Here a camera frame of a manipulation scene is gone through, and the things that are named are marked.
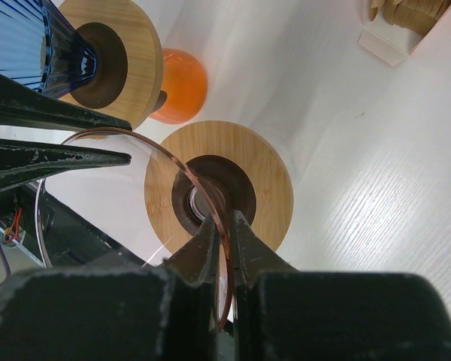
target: wood grain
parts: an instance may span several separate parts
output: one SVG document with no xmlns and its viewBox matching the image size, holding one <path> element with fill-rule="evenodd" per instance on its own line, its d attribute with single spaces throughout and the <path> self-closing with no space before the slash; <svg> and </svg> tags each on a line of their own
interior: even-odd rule
<svg viewBox="0 0 451 361">
<path fill-rule="evenodd" d="M 256 192 L 257 209 L 252 229 L 272 250 L 286 235 L 292 218 L 292 184 L 282 159 L 252 130 L 234 123 L 204 121 L 189 124 L 169 135 L 162 146 L 188 162 L 197 156 L 223 156 L 249 177 Z M 175 217 L 171 191 L 177 169 L 150 162 L 145 177 L 145 203 L 152 226 L 173 253 L 190 238 Z"/>
<path fill-rule="evenodd" d="M 152 112 L 162 85 L 162 48 L 150 19 L 130 0 L 65 0 L 59 9 L 74 28 L 104 23 L 120 36 L 129 62 L 126 84 L 112 104 L 96 110 L 136 129 Z M 70 94 L 61 100 L 79 105 Z"/>
</svg>

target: orange object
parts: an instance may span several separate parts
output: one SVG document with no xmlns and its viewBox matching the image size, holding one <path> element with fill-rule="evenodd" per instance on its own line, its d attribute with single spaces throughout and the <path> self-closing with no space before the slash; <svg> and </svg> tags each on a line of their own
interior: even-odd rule
<svg viewBox="0 0 451 361">
<path fill-rule="evenodd" d="M 183 50 L 164 49 L 162 90 L 164 105 L 150 115 L 168 124 L 191 120 L 202 108 L 207 96 L 207 75 L 201 63 Z"/>
</svg>

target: hole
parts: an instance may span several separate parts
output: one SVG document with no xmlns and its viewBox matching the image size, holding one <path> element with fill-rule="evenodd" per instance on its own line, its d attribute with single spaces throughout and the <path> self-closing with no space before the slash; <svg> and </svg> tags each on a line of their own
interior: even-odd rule
<svg viewBox="0 0 451 361">
<path fill-rule="evenodd" d="M 230 213 L 241 211 L 249 224 L 256 215 L 256 193 L 247 174 L 234 162 L 221 156 L 199 156 L 187 162 L 219 197 L 221 206 Z M 209 214 L 209 208 L 190 180 L 178 172 L 172 187 L 172 207 L 182 227 L 195 235 Z"/>
<path fill-rule="evenodd" d="M 97 56 L 97 70 L 90 83 L 71 92 L 74 99 L 90 109 L 105 108 L 120 95 L 127 80 L 129 63 L 119 35 L 102 23 L 87 23 L 77 29 Z"/>
</svg>

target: glass rim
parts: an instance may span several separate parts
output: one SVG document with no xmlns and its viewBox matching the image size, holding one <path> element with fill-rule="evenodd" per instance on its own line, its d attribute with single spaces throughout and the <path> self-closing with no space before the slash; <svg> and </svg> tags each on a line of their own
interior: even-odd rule
<svg viewBox="0 0 451 361">
<path fill-rule="evenodd" d="M 181 162 L 174 154 L 166 150 L 160 144 L 156 143 L 152 139 L 149 139 L 143 135 L 140 135 L 136 132 L 113 128 L 113 127 L 99 127 L 93 129 L 85 129 L 75 134 L 71 135 L 67 139 L 62 142 L 62 145 L 69 145 L 72 141 L 76 141 L 77 139 L 81 139 L 88 135 L 127 135 L 132 138 L 135 138 L 143 143 L 149 145 L 154 150 L 157 150 L 159 153 L 167 157 L 171 160 L 191 181 L 192 185 L 197 189 L 198 192 L 204 197 L 204 200 L 209 207 L 210 214 L 216 224 L 216 227 L 219 231 L 219 235 L 221 238 L 221 244 L 225 254 L 225 265 L 227 268 L 227 291 L 225 295 L 225 306 L 222 312 L 222 316 L 219 319 L 219 330 L 222 330 L 224 325 L 227 322 L 227 317 L 229 315 L 231 303 L 232 303 L 232 293 L 233 293 L 233 269 L 232 269 L 232 258 L 231 258 L 231 241 L 229 238 L 229 233 L 227 232 L 224 223 L 221 220 L 219 212 L 216 208 L 216 205 L 213 203 L 212 198 L 209 193 L 207 193 L 206 189 L 202 185 L 198 176 L 195 172 L 186 164 Z M 44 242 L 44 233 L 42 231 L 42 222 L 41 222 L 41 212 L 40 212 L 40 200 L 41 197 L 45 194 L 45 183 L 47 178 L 42 178 L 38 182 L 37 191 L 35 194 L 35 211 L 34 211 L 34 221 L 35 221 L 35 235 L 37 237 L 38 249 L 40 251 L 40 255 L 42 258 L 42 262 L 44 263 L 46 268 L 52 268 L 52 262 L 50 261 L 47 249 L 45 247 Z"/>
</svg>

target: blue glass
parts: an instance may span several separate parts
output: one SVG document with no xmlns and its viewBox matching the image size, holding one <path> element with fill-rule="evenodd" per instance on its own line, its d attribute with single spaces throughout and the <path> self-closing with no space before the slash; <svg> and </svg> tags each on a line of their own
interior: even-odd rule
<svg viewBox="0 0 451 361">
<path fill-rule="evenodd" d="M 95 51 L 50 0 L 0 0 L 0 74 L 59 98 L 96 69 Z"/>
</svg>

